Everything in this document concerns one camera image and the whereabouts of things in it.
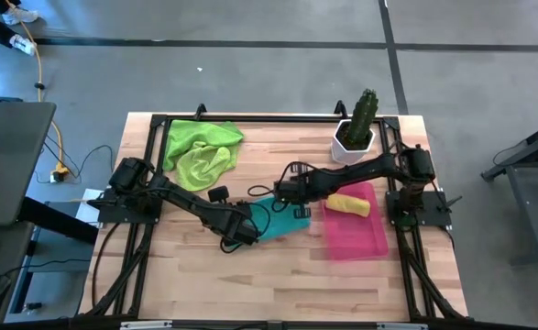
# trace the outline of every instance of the potted cactus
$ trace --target potted cactus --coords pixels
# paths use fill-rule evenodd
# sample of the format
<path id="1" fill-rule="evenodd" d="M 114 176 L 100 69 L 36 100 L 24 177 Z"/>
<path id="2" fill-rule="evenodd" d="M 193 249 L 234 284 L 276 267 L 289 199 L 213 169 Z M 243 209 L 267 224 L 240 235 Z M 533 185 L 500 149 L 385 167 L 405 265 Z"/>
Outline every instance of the potted cactus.
<path id="1" fill-rule="evenodd" d="M 379 99 L 372 90 L 365 90 L 357 102 L 352 119 L 341 120 L 332 138 L 332 158 L 345 165 L 358 162 L 372 146 L 375 132 L 370 124 L 379 110 Z"/>

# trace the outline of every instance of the teal cloth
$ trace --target teal cloth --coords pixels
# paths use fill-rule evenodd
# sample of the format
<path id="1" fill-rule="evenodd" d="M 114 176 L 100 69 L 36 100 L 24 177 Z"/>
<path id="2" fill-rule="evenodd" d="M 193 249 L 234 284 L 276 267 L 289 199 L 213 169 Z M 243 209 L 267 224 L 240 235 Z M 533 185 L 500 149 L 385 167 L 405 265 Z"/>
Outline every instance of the teal cloth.
<path id="1" fill-rule="evenodd" d="M 177 168 L 177 184 L 190 192 L 203 190 L 236 166 L 238 146 L 243 138 L 232 122 L 214 125 L 173 120 L 163 170 Z"/>
<path id="2" fill-rule="evenodd" d="M 270 213 L 270 224 L 267 231 L 258 239 L 259 241 L 268 241 L 277 237 L 285 236 L 289 233 L 302 230 L 309 227 L 311 217 L 296 219 L 293 211 L 298 206 L 289 205 L 282 212 L 274 212 L 271 209 L 272 201 L 275 197 L 267 197 L 254 201 L 255 204 L 261 204 L 266 207 Z M 280 210 L 283 207 L 282 203 L 276 203 L 275 209 Z M 262 232 L 267 226 L 267 212 L 257 205 L 251 204 L 250 211 L 252 212 L 251 219 L 257 225 L 258 230 Z"/>

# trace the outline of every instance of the white sneaker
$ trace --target white sneaker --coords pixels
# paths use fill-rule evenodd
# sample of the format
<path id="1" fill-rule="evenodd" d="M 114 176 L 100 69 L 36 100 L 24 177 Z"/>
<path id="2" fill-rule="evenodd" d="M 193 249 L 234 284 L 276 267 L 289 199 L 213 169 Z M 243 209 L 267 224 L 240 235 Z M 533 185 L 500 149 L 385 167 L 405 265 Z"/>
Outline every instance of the white sneaker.
<path id="1" fill-rule="evenodd" d="M 38 18 L 38 11 L 29 11 L 20 7 L 10 7 L 2 18 L 7 25 L 16 25 L 20 22 L 32 23 Z"/>
<path id="2" fill-rule="evenodd" d="M 37 52 L 37 44 L 20 35 L 10 38 L 10 45 L 17 50 L 24 51 L 27 55 L 34 56 Z"/>

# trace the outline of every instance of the green cloth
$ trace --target green cloth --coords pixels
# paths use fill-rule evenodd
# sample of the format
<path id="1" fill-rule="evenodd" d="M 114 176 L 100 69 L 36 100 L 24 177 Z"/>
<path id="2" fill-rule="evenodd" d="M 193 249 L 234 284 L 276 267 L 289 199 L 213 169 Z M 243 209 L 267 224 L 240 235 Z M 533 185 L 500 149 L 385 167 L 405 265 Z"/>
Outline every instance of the green cloth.
<path id="1" fill-rule="evenodd" d="M 232 122 L 221 125 L 173 120 L 167 137 L 163 170 L 177 167 L 176 181 L 190 192 L 213 185 L 236 166 L 244 134 Z"/>

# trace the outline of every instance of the yellow object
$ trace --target yellow object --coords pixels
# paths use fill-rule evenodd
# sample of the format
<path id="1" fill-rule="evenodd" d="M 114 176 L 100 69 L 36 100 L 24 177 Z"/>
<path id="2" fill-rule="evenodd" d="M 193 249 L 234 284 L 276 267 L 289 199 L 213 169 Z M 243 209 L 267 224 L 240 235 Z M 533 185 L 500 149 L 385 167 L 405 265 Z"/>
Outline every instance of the yellow object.
<path id="1" fill-rule="evenodd" d="M 15 8 L 16 6 L 9 2 L 8 0 L 5 0 L 5 2 L 10 6 L 11 8 Z M 26 31 L 28 38 L 30 41 L 34 42 L 34 38 L 32 38 L 32 35 L 30 34 L 30 31 L 28 30 L 28 27 L 24 22 L 22 22 L 21 19 L 18 19 L 20 21 L 20 25 L 22 25 L 22 28 Z M 38 63 L 38 83 L 42 85 L 42 63 L 40 61 L 40 52 L 38 52 L 38 48 L 35 51 L 35 55 L 37 56 L 37 63 Z M 40 91 L 40 88 L 37 87 L 37 97 L 38 101 L 42 102 L 42 92 Z M 59 146 L 59 161 L 57 162 L 57 167 L 53 172 L 61 173 L 63 176 L 67 175 L 69 173 L 69 169 L 65 167 L 63 163 L 63 140 L 60 136 L 60 130 L 57 124 L 54 120 L 50 122 L 50 125 L 55 129 L 55 132 L 57 133 L 57 142 Z"/>
<path id="2" fill-rule="evenodd" d="M 341 193 L 331 194 L 325 201 L 325 207 L 344 213 L 367 217 L 370 214 L 370 202 Z"/>

